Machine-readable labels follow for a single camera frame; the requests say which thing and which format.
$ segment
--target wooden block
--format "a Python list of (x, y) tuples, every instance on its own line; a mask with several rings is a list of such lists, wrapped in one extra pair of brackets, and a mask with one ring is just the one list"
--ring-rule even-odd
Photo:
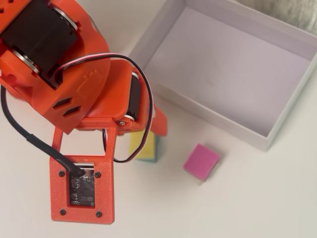
[(198, 144), (191, 153), (183, 168), (189, 174), (204, 182), (210, 173), (217, 168), (220, 156), (214, 151)]
[[(139, 146), (143, 133), (143, 131), (131, 133), (129, 153), (133, 153)], [(134, 159), (155, 163), (157, 161), (157, 143), (158, 136), (150, 131), (146, 144)]]

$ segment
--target black cable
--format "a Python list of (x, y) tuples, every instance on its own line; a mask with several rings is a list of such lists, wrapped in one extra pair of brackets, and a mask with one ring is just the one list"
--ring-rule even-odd
[(39, 148), (52, 158), (54, 158), (57, 162), (59, 162), (73, 177), (81, 177), (85, 174), (85, 171), (74, 165), (68, 158), (63, 156), (60, 152), (55, 150), (53, 147), (49, 146), (35, 135), (30, 134), (27, 130), (25, 130), (12, 116), (10, 113), (7, 100), (6, 100), (6, 89), (1, 85), (1, 106), (3, 113), (9, 123), (13, 126), (16, 131), (18, 131), (28, 142), (30, 142), (35, 147)]

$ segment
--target wire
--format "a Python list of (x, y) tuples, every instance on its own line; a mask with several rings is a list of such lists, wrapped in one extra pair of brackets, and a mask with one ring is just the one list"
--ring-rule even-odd
[[(73, 67), (75, 65), (89, 62), (89, 61), (102, 60), (102, 59), (108, 59), (108, 58), (125, 59), (125, 60), (129, 61), (131, 64), (133, 64), (137, 68), (139, 73), (141, 74), (141, 76), (145, 82), (145, 85), (147, 87), (148, 94), (149, 94), (149, 103), (150, 103), (149, 118), (148, 118), (145, 130), (144, 130), (142, 140), (141, 140), (138, 148), (126, 160), (117, 160), (116, 158), (113, 159), (117, 163), (127, 163), (127, 162), (130, 162), (143, 149), (143, 147), (147, 141), (147, 138), (148, 138), (151, 126), (152, 126), (152, 120), (153, 120), (153, 108), (154, 108), (153, 94), (151, 91), (149, 81), (148, 81), (146, 75), (144, 74), (144, 72), (141, 70), (141, 68), (132, 59), (130, 59), (127, 56), (120, 55), (120, 54), (114, 54), (114, 53), (97, 53), (97, 54), (90, 54), (90, 55), (82, 56), (82, 57), (73, 59), (73, 60), (61, 65), (54, 72), (53, 79), (55, 81), (57, 81), (58, 78), (62, 77), (62, 72), (64, 70), (66, 70), (70, 67)], [(106, 130), (103, 130), (103, 140), (104, 140), (104, 147), (106, 148)]]
[(27, 130), (25, 130), (12, 116), (10, 113), (7, 100), (6, 100), (6, 89), (1, 85), (1, 106), (3, 113), (9, 123), (13, 126), (14, 129), (17, 130), (28, 142), (54, 158), (57, 162), (59, 162), (73, 177), (81, 177), (85, 174), (85, 171), (74, 165), (68, 158), (63, 156), (60, 152), (55, 150), (53, 147), (49, 146), (35, 135), (30, 134)]

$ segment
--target pink cube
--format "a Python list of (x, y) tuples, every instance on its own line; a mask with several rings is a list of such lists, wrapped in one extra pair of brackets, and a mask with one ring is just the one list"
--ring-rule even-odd
[(206, 181), (210, 172), (218, 165), (220, 156), (214, 151), (198, 144), (183, 168), (201, 181)]

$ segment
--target circuit board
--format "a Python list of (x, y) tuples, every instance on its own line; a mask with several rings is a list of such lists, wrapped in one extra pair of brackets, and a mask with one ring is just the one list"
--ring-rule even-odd
[(72, 206), (93, 207), (95, 205), (94, 171), (85, 170), (80, 178), (69, 176), (69, 200)]

